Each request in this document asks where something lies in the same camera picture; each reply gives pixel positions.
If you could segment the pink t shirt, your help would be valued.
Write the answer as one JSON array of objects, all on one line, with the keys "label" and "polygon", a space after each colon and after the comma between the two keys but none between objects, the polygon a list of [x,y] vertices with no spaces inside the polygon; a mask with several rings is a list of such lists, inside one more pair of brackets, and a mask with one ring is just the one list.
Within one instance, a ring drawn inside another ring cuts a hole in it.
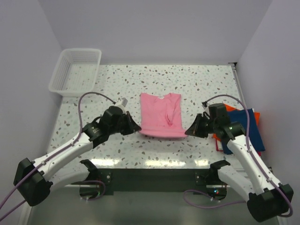
[{"label": "pink t shirt", "polygon": [[185,138],[181,119],[181,95],[169,93],[154,96],[141,93],[141,130],[139,133],[157,138]]}]

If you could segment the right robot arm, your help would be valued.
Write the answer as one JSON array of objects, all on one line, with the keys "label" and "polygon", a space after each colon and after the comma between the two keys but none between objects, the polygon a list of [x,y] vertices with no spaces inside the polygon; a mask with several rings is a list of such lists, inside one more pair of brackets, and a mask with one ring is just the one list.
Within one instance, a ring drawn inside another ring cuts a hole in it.
[{"label": "right robot arm", "polygon": [[215,134],[224,142],[241,163],[247,178],[239,175],[226,160],[211,164],[208,179],[214,184],[224,182],[231,186],[246,202],[247,208],[257,222],[270,218],[293,215],[293,189],[283,185],[268,169],[256,152],[249,138],[250,115],[245,111],[247,126],[231,121],[222,103],[203,106],[208,111],[199,113],[192,125],[184,130],[181,110],[166,103],[141,103],[141,130],[143,135],[158,138],[199,138]]}]

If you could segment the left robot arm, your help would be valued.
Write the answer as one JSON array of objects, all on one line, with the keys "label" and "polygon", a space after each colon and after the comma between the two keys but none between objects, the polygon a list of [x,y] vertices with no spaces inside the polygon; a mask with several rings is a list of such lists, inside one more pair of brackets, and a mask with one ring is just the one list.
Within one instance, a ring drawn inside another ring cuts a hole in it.
[{"label": "left robot arm", "polygon": [[131,134],[132,118],[123,106],[110,106],[99,120],[80,128],[73,137],[55,151],[30,161],[19,162],[14,186],[29,206],[36,206],[45,200],[54,186],[51,178],[76,157],[106,142],[113,134]]}]

